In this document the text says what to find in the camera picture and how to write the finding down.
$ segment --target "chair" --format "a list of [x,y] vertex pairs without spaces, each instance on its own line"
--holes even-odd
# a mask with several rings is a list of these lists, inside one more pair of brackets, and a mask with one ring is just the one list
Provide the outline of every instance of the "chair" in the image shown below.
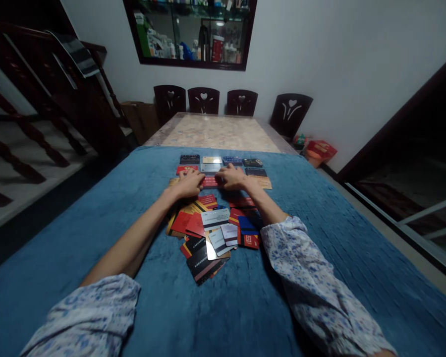
[[220,92],[216,89],[198,87],[188,90],[191,113],[218,114]]
[[269,124],[284,139],[291,141],[312,104],[311,97],[302,94],[280,94],[276,97]]
[[187,111],[185,89],[172,85],[154,87],[157,115],[160,126],[169,121],[176,113]]
[[252,117],[258,101],[258,93],[244,89],[228,92],[226,113],[235,116]]

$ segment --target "blue tablecloth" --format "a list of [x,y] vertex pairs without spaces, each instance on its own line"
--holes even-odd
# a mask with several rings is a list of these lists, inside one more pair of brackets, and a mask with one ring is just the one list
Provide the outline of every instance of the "blue tablecloth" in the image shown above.
[[[181,154],[259,158],[268,194],[300,217],[336,276],[401,356],[446,357],[446,297],[302,157],[141,147],[0,267],[0,356],[17,355],[48,310],[72,292],[175,177]],[[214,193],[225,204],[225,192]],[[198,287],[160,230],[136,280],[135,326],[123,356],[312,356],[263,250],[240,248]]]

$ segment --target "sleeve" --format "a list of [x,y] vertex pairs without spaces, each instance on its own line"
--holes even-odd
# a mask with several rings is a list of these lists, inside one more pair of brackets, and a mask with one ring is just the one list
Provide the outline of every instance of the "sleeve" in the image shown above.
[[367,356],[384,349],[396,354],[369,312],[334,276],[299,218],[266,226],[261,235],[297,321],[324,353]]
[[125,274],[81,287],[55,305],[21,356],[118,356],[140,285]]

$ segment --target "pile of cards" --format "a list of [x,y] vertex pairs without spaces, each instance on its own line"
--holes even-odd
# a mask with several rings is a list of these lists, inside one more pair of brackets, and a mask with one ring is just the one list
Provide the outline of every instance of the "pile of cards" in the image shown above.
[[219,205],[214,195],[198,196],[169,213],[166,234],[184,238],[180,247],[197,283],[212,278],[228,262],[238,245],[258,249],[261,219],[250,198]]

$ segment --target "table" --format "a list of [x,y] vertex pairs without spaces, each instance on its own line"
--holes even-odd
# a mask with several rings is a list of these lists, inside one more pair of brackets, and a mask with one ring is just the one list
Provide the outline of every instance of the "table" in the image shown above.
[[209,147],[299,155],[263,119],[182,112],[175,114],[144,146]]

